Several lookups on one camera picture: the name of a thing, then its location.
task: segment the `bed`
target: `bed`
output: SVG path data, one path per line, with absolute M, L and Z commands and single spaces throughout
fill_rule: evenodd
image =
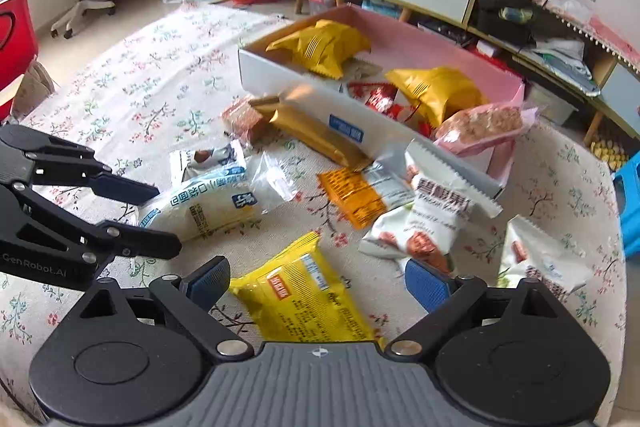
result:
M 243 94 L 238 46 L 285 24 L 277 16 L 183 4 L 103 53 L 24 124 L 86 144 L 117 174 L 168 188 L 170 151 L 226 142 L 218 115 Z M 207 240 L 190 241 L 172 261 L 116 259 L 104 275 L 123 287 L 140 287 L 159 275 L 184 275 L 214 255 L 225 255 L 237 277 L 303 233 L 317 230 L 323 253 L 381 335 L 392 339 L 424 316 L 404 288 L 396 264 L 359 253 L 364 232 L 353 230 L 319 188 L 316 173 L 334 165 L 287 136 L 275 135 L 264 147 L 296 183 L 293 201 Z M 95 198 L 88 188 L 46 187 L 43 193 L 88 221 L 133 219 L 132 206 Z M 626 299 L 625 259 L 609 171 L 539 121 L 517 143 L 500 203 L 504 211 L 497 219 L 465 232 L 456 244 L 456 263 L 495 280 L 506 222 L 515 214 L 530 217 L 567 248 L 583 249 L 593 278 L 569 296 L 566 306 L 610 362 L 611 385 L 597 416 L 599 425 L 606 425 L 622 365 Z M 0 377 L 36 414 L 29 363 L 78 297 L 75 291 L 0 274 Z M 211 314 L 255 345 L 260 343 L 256 326 L 232 296 L 225 295 Z

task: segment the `wooden cabinet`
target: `wooden cabinet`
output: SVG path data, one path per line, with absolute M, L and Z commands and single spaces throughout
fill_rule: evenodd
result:
M 602 100 L 640 134 L 640 80 L 617 64 L 602 88 Z

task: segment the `gold snack bar wrapper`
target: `gold snack bar wrapper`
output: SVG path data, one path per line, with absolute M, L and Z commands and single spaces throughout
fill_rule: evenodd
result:
M 392 70 L 385 76 L 434 129 L 460 110 L 488 103 L 478 86 L 454 68 Z
M 231 279 L 265 341 L 324 343 L 375 340 L 338 274 L 309 232 L 258 269 Z
M 249 104 L 278 129 L 298 138 L 342 167 L 359 172 L 373 161 L 355 144 L 321 121 L 292 105 L 282 103 L 279 96 L 258 98 Z
M 343 75 L 342 63 L 371 44 L 356 28 L 321 19 L 315 26 L 287 35 L 268 45 L 267 51 L 291 51 L 292 60 L 314 73 L 334 80 Z

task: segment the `orange snack package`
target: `orange snack package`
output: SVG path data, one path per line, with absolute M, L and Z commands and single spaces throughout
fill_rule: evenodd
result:
M 414 201 L 411 188 L 378 162 L 362 172 L 322 172 L 318 179 L 329 200 L 356 229 L 368 227 L 382 214 Z

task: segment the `shelf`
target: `shelf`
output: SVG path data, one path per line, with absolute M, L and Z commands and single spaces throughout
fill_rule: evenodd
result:
M 540 76 L 543 76 L 550 82 L 556 84 L 556 86 L 562 87 L 562 89 L 564 89 L 566 92 L 574 96 L 578 96 L 581 100 L 584 100 L 585 102 L 587 102 L 596 98 L 592 96 L 586 96 L 577 87 L 572 86 L 571 84 L 569 84 L 568 82 L 560 78 L 559 76 L 556 76 L 552 71 L 548 71 L 545 68 L 541 67 L 540 64 L 534 62 L 526 55 L 522 55 L 520 53 L 520 49 L 514 46 L 513 44 L 509 44 L 508 42 L 501 41 L 500 39 L 496 39 L 495 37 L 482 33 L 480 30 L 473 28 L 472 26 L 468 26 L 466 28 L 466 31 L 475 35 L 476 37 L 479 37 L 487 42 L 490 42 L 491 44 L 495 44 L 496 46 L 504 49 L 505 51 L 510 52 L 513 55 L 513 60 L 515 60 L 517 63 L 519 63 L 520 65 L 523 65 L 526 68 L 529 68 L 530 70 L 534 71 Z

